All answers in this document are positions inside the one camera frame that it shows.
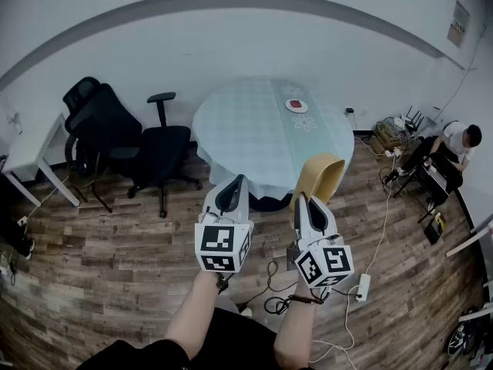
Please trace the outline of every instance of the person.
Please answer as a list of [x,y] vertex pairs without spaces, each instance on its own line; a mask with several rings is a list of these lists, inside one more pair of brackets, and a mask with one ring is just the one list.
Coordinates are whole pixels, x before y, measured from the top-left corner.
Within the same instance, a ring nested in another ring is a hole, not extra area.
[[462,185],[462,172],[467,168],[476,147],[481,143],[481,139],[481,130],[476,125],[466,126],[458,121],[451,122],[445,126],[440,136],[426,138],[402,167],[389,174],[385,183],[390,183],[399,176],[410,174],[424,157],[432,153],[440,153],[450,160],[452,166],[455,167],[455,171],[453,171],[450,169],[450,163],[443,163],[441,158],[434,160],[440,165],[438,166],[440,171],[447,174],[446,189],[450,193]]
[[[215,273],[198,273],[163,340],[141,349],[118,340],[78,370],[308,368],[317,304],[292,301],[276,334],[238,312],[217,308],[217,282]],[[313,297],[303,278],[299,278],[294,295]]]
[[5,239],[12,247],[25,256],[27,260],[31,259],[35,242],[26,235],[27,224],[19,226],[7,214],[7,210],[0,210],[0,236]]

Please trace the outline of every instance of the light blue tablecloth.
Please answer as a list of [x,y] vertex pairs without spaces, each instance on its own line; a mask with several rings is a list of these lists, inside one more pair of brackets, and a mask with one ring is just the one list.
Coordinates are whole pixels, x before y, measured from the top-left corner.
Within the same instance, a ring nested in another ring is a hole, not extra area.
[[[281,109],[287,99],[306,102],[307,113]],[[210,182],[244,174],[257,199],[280,200],[294,190],[313,155],[332,153],[346,161],[347,169],[354,150],[343,108],[284,80],[243,79],[217,89],[193,117],[193,132],[197,154],[210,165]]]

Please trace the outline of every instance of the white shirt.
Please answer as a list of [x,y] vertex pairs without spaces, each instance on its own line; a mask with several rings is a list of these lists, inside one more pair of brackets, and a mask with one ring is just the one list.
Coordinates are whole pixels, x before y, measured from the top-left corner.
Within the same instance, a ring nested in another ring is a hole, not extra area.
[[459,160],[461,156],[471,160],[472,155],[475,153],[476,147],[466,148],[462,143],[462,134],[467,128],[468,127],[463,123],[452,122],[444,130],[444,136],[447,137],[445,139],[445,145],[459,157]]

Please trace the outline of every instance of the black sleeve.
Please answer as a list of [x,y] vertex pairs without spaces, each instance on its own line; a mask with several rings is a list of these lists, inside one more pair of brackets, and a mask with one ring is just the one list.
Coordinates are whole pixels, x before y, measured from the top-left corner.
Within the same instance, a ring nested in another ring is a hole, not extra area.
[[145,369],[182,370],[190,368],[190,360],[186,352],[177,343],[171,340],[159,340],[147,345],[141,351]]
[[118,370],[182,370],[190,368],[190,360],[183,348],[170,340],[159,340],[138,349],[118,340],[82,363],[78,370],[117,368]]

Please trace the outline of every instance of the chair wheel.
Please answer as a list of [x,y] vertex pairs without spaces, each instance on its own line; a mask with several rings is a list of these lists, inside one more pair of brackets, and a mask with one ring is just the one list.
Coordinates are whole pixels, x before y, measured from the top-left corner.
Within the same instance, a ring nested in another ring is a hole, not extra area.
[[136,188],[131,187],[129,189],[129,192],[127,193],[128,198],[133,199],[136,196],[136,191],[137,191]]

